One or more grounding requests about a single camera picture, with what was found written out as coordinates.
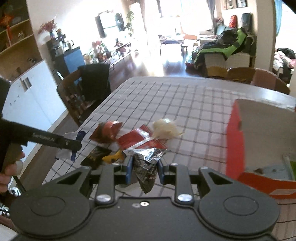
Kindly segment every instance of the white label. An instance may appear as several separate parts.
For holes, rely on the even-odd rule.
[[[269,195],[291,195],[296,192],[296,189],[276,189]]]

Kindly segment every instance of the open box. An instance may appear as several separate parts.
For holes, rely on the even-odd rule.
[[[296,153],[296,113],[251,100],[234,102],[227,126],[229,177],[273,198],[294,199],[295,177],[283,158],[290,153]]]

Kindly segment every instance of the dining table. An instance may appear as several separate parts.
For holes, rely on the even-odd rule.
[[[82,160],[97,146],[115,153],[117,143],[98,144],[89,140],[98,123],[123,122],[121,132],[131,131],[153,121],[168,118],[177,125],[178,138],[167,141],[163,162],[186,165],[190,170],[202,166],[223,174],[226,171],[226,127],[236,99],[250,99],[294,111],[296,98],[257,86],[203,77],[133,77],[109,95],[80,126],[85,131],[82,148],[76,160],[59,159],[44,183],[81,167]],[[196,185],[192,186],[199,199]],[[94,198],[94,185],[91,199]],[[174,196],[173,185],[161,185],[156,179],[152,190],[145,194],[139,186],[127,191],[116,189],[116,196]],[[296,238],[296,199],[276,200],[280,209],[273,235],[278,240]]]

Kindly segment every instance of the cabinet handle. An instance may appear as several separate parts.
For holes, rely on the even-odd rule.
[[[28,86],[26,85],[26,83],[22,79],[20,79],[20,83],[21,83],[24,91],[26,92],[28,90]]]
[[[25,81],[26,81],[26,85],[28,86],[28,88],[31,88],[32,87],[32,84],[31,84],[31,82],[30,82],[30,80],[29,80],[28,77],[25,78]]]

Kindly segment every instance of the hand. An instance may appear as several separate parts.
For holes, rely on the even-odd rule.
[[[12,176],[17,176],[22,171],[23,163],[20,159],[24,158],[25,154],[22,152],[14,164],[8,165],[4,173],[0,173],[0,193],[7,191],[7,185],[11,181]]]

